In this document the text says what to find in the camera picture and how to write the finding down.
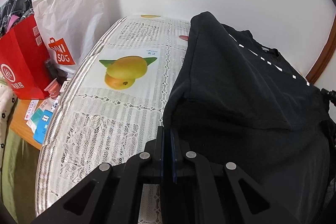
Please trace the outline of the brown wooden door frame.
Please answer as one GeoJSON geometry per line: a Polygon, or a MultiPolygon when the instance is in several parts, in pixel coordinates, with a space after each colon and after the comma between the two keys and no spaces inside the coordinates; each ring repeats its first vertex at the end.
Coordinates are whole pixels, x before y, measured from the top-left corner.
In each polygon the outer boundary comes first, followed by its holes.
{"type": "Polygon", "coordinates": [[[330,62],[336,48],[336,18],[334,18],[333,25],[329,33],[326,44],[323,46],[321,53],[319,54],[318,59],[306,75],[306,79],[314,84],[319,77],[322,75],[323,71],[326,69],[328,63],[330,62]]]}

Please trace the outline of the plaid clothes in bag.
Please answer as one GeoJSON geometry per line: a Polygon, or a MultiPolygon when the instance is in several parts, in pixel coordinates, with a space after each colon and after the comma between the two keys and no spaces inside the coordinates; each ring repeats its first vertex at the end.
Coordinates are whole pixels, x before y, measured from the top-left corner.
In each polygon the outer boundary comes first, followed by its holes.
{"type": "Polygon", "coordinates": [[[7,0],[1,6],[1,37],[33,13],[32,0],[7,0]]]}

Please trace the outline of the red paper bag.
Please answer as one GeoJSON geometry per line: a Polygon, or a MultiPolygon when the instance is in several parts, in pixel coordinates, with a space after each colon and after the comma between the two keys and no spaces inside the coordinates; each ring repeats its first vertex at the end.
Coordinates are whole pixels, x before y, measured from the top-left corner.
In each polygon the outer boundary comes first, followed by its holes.
{"type": "Polygon", "coordinates": [[[43,100],[53,81],[45,61],[49,52],[33,15],[13,26],[1,37],[1,73],[21,100],[43,100]]]}

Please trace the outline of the green cloth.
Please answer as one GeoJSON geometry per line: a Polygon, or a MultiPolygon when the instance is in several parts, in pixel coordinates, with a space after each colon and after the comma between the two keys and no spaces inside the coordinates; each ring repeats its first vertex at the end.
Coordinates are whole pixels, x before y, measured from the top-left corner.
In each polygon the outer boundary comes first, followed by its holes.
{"type": "Polygon", "coordinates": [[[1,200],[16,223],[35,218],[35,176],[39,150],[9,130],[3,153],[1,200]]]}

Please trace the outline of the fruit print tablecloth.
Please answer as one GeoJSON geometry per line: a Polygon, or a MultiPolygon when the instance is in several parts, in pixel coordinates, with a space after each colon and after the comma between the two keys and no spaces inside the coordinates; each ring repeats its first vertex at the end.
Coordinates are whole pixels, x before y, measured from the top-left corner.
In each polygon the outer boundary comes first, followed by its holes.
{"type": "Polygon", "coordinates": [[[46,132],[35,183],[43,213],[103,162],[124,163],[155,139],[187,50],[187,20],[127,16],[98,40],[63,92],[46,132]],[[144,76],[124,90],[105,83],[105,60],[151,57],[144,76]]]}

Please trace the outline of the wooden side table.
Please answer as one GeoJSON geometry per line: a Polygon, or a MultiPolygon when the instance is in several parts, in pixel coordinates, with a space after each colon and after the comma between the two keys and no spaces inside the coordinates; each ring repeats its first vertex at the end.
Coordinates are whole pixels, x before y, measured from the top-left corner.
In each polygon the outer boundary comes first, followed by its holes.
{"type": "Polygon", "coordinates": [[[24,120],[29,104],[30,100],[18,100],[13,112],[12,121],[10,122],[10,129],[27,143],[40,150],[42,145],[34,140],[33,132],[26,125],[27,121],[24,120]]]}

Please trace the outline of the white dotted cloth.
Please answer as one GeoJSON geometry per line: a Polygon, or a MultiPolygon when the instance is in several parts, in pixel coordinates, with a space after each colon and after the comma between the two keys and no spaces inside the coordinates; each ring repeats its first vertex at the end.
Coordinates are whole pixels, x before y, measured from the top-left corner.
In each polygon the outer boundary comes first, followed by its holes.
{"type": "Polygon", "coordinates": [[[0,151],[0,162],[2,165],[3,161],[3,153],[5,149],[5,140],[6,140],[6,132],[7,132],[7,121],[9,119],[9,115],[11,114],[11,110],[17,100],[17,96],[14,94],[12,89],[7,86],[7,83],[4,79],[1,79],[0,84],[0,143],[1,143],[1,151],[0,151]]]}

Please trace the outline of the blue card packets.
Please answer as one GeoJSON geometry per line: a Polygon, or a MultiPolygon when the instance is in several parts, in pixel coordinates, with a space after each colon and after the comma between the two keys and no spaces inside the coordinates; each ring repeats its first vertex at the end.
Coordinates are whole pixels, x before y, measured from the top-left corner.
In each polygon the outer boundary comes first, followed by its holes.
{"type": "Polygon", "coordinates": [[[26,125],[33,132],[33,139],[43,144],[53,113],[58,106],[60,96],[47,98],[38,105],[38,100],[31,100],[25,114],[26,125]]]}

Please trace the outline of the black sweatshirt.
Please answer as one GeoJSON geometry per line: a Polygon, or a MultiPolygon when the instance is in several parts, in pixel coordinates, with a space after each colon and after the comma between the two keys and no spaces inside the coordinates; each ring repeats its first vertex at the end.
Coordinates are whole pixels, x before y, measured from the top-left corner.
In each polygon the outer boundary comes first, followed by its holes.
{"type": "Polygon", "coordinates": [[[278,50],[203,12],[191,19],[163,124],[210,162],[234,162],[312,223],[335,176],[329,105],[278,50]]]}

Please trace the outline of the dark bottle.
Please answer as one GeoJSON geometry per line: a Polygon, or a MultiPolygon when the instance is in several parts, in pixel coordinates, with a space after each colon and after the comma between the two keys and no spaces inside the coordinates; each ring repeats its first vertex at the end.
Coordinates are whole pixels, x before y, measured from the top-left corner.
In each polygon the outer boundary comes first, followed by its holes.
{"type": "Polygon", "coordinates": [[[62,85],[64,83],[64,81],[67,79],[67,73],[65,73],[64,71],[56,68],[51,59],[47,59],[45,61],[45,67],[47,68],[47,70],[49,71],[51,78],[54,80],[56,79],[57,82],[62,85]]]}

